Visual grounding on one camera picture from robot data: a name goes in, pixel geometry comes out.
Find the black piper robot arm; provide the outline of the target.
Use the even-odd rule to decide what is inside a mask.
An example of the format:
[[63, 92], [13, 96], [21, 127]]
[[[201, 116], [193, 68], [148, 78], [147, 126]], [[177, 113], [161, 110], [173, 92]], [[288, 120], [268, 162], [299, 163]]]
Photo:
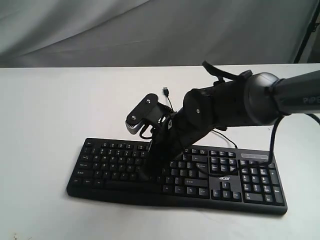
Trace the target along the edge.
[[217, 128], [277, 125], [284, 116], [320, 111], [320, 73], [278, 78], [267, 72], [186, 93], [173, 112], [157, 100], [143, 101], [153, 126], [148, 155], [139, 175], [161, 175], [170, 161]]

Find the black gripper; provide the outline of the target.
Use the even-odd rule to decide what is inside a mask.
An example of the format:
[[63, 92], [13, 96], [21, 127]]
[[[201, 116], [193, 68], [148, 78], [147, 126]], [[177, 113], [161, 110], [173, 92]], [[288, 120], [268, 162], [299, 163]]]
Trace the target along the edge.
[[170, 116], [172, 126], [166, 121], [150, 143], [149, 154], [139, 170], [140, 180], [147, 182], [150, 177], [170, 175], [170, 162], [183, 151], [205, 137], [212, 129], [212, 124], [203, 124], [200, 128], [192, 125], [183, 112]]

